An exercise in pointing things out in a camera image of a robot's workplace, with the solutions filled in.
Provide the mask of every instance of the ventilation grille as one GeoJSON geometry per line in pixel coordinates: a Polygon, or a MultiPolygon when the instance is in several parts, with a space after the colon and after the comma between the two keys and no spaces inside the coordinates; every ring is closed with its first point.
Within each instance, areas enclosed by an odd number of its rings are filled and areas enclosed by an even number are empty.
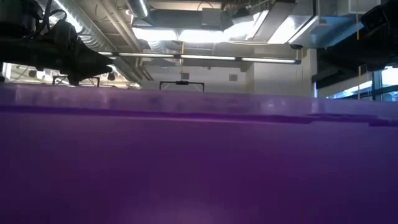
{"type": "Polygon", "coordinates": [[[231,82],[236,82],[236,81],[238,80],[238,75],[230,74],[230,75],[229,75],[229,80],[230,80],[231,82]]]}
{"type": "Polygon", "coordinates": [[[189,80],[189,73],[181,73],[181,80],[189,80]]]}

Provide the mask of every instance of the translucent purple plastic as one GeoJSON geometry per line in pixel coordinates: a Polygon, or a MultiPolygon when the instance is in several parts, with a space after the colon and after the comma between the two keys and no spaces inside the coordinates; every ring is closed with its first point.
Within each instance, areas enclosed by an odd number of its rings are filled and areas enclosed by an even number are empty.
{"type": "Polygon", "coordinates": [[[398,223],[398,104],[0,86],[0,223],[398,223]]]}

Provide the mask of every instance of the purple surface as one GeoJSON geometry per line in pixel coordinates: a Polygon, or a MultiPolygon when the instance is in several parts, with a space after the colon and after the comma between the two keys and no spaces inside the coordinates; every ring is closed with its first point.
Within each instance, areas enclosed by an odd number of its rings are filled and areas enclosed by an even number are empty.
{"type": "Polygon", "coordinates": [[[0,223],[398,223],[398,104],[0,86],[0,223]]]}

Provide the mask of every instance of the purple plastic bin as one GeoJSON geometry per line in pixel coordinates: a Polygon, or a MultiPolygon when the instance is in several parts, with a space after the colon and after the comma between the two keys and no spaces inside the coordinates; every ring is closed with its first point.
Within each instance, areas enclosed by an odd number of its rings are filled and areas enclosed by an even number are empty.
{"type": "Polygon", "coordinates": [[[0,86],[0,223],[396,224],[398,104],[0,86]]]}

